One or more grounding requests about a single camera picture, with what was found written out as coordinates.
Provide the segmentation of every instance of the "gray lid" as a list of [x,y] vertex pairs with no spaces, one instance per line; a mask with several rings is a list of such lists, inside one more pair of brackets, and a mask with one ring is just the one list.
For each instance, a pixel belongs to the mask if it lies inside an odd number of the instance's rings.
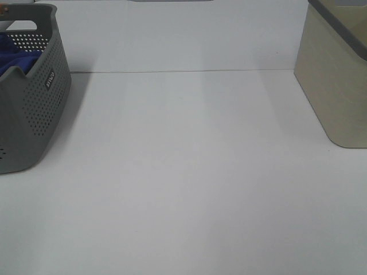
[[309,3],[367,60],[367,0],[309,0]]

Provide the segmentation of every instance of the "perforated basket wall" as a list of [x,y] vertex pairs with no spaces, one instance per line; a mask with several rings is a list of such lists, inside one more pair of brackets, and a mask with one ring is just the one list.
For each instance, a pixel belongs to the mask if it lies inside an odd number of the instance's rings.
[[17,4],[4,5],[2,10],[0,21],[36,23],[37,30],[6,34],[21,50],[41,50],[42,55],[27,75],[12,67],[0,77],[0,174],[38,162],[56,129],[71,86],[56,7]]

